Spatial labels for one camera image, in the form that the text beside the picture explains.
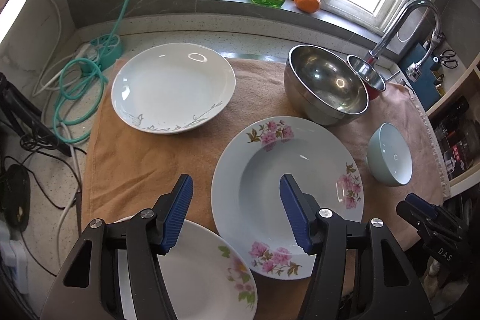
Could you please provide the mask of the white plate with grey leaves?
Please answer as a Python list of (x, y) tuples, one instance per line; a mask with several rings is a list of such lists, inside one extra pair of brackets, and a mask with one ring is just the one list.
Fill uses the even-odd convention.
[(229, 62), (191, 43), (146, 49), (128, 60), (112, 84), (112, 106), (128, 126), (159, 135), (188, 132), (219, 115), (236, 88)]

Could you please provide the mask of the chrome kitchen faucet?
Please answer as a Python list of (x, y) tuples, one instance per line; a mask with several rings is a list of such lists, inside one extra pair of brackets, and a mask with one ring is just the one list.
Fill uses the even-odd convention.
[(373, 66), (379, 60), (383, 50), (386, 49), (390, 42), (397, 36), (400, 29), (402, 29), (404, 24), (408, 22), (410, 15), (417, 9), (424, 9), (424, 13), (417, 21), (416, 27), (412, 28), (412, 37), (408, 38), (407, 42), (410, 42), (416, 36), (416, 31), (422, 26), (423, 20), (429, 11), (431, 11), (434, 18), (433, 29), (429, 38), (429, 46), (427, 47), (425, 54), (419, 61), (412, 62), (405, 72), (405, 75), (408, 76), (408, 79), (412, 82), (416, 82), (420, 78), (424, 63), (428, 57), (433, 54), (433, 51), (441, 44), (444, 38), (440, 11), (431, 0), (409, 0), (402, 6), (376, 46), (364, 56), (364, 60), (368, 64)]

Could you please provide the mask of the light blue ceramic bowl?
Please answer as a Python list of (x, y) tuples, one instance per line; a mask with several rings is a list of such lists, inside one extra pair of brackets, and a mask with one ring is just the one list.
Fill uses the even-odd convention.
[(378, 182), (389, 187), (408, 184), (413, 175), (412, 161), (407, 142), (393, 124), (382, 124), (371, 136), (365, 162)]

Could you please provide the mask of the small white floral plate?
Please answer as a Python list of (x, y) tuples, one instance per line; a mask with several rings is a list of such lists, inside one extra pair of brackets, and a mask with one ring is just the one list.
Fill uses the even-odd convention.
[(159, 256), (178, 319), (253, 319), (256, 282), (240, 255), (219, 235), (186, 220), (176, 245)]

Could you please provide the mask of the small steel bowl red base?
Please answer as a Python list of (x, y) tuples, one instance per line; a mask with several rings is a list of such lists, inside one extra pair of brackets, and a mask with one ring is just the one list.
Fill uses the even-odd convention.
[(347, 63), (363, 81), (370, 101), (378, 98), (386, 90), (386, 82), (374, 67), (354, 55), (346, 57)]

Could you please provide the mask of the white plate with pink flowers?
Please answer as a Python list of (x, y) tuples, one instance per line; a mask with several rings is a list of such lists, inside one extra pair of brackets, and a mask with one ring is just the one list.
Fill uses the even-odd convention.
[(211, 209), (220, 236), (252, 271), (300, 280), (312, 274), (315, 258), (290, 228), (279, 190), (284, 174), (320, 206), (361, 221), (365, 196), (354, 158), (333, 133), (291, 116), (264, 118), (230, 141), (214, 171)]

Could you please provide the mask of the black scissors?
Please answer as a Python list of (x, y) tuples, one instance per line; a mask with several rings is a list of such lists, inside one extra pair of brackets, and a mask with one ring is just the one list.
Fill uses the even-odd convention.
[(445, 49), (441, 54), (434, 56), (433, 60), (448, 69), (455, 69), (458, 67), (456, 52), (453, 49)]

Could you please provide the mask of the large stainless steel bowl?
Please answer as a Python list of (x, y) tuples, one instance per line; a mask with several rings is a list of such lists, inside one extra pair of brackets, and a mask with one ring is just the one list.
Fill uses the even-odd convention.
[(349, 124), (368, 110), (364, 82), (345, 60), (319, 46), (289, 51), (283, 85), (294, 109), (324, 127)]

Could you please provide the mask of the teal round power strip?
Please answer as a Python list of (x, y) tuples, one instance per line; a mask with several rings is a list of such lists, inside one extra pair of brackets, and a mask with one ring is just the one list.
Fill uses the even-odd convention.
[(89, 42), (97, 51), (96, 62), (101, 71), (111, 67), (124, 52), (120, 36), (101, 35)]

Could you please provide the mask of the orange fruit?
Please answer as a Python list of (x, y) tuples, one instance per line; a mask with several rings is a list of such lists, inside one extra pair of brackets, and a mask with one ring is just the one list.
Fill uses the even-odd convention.
[(295, 6), (302, 12), (313, 14), (320, 9), (320, 0), (294, 0)]

